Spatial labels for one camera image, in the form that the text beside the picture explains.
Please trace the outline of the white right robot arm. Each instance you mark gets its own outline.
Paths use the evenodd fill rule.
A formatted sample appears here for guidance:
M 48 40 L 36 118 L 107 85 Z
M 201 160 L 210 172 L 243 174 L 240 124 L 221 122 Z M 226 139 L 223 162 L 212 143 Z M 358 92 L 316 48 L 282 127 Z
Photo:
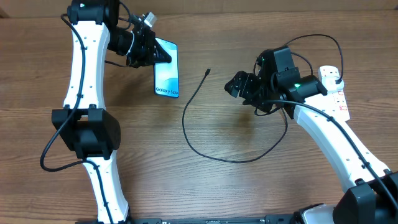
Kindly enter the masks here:
M 245 105 L 271 113 L 282 109 L 316 142 L 339 178 L 344 195 L 336 205 L 319 203 L 267 223 L 397 223 L 397 173 L 372 154 L 336 105 L 338 72 L 301 77 L 287 46 L 263 51 L 258 73 L 239 71 L 225 90 Z

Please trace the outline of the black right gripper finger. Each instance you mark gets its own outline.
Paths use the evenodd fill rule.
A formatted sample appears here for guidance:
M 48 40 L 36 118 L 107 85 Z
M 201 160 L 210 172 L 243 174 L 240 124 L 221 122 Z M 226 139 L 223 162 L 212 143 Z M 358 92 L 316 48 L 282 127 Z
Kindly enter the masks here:
M 240 79 L 232 79 L 225 86 L 224 90 L 229 93 L 231 96 L 237 98 L 239 92 L 241 90 L 241 80 Z
M 247 81 L 249 74 L 245 71 L 238 71 L 232 79 L 234 84 L 243 84 Z

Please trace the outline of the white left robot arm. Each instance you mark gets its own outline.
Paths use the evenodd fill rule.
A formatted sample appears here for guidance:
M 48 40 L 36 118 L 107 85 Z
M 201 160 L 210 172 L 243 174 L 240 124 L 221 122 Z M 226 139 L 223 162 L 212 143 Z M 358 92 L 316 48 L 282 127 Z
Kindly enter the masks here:
M 52 111 L 52 124 L 55 137 L 86 169 L 98 208 L 96 223 L 132 222 L 116 162 L 121 127 L 104 103 L 106 53 L 125 57 L 133 68 L 176 60 L 152 30 L 156 16 L 130 14 L 127 27 L 119 27 L 122 6 L 121 1 L 73 1 L 61 15 L 72 31 L 73 56 L 67 95 L 62 108 Z

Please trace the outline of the Galaxy S24+ smartphone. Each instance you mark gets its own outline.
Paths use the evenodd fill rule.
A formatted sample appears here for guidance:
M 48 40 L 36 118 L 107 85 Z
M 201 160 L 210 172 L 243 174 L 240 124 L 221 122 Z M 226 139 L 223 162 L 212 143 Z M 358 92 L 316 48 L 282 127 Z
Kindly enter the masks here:
M 170 63 L 156 63 L 154 66 L 154 91 L 157 95 L 179 97 L 178 47 L 168 40 L 155 38 L 171 56 Z

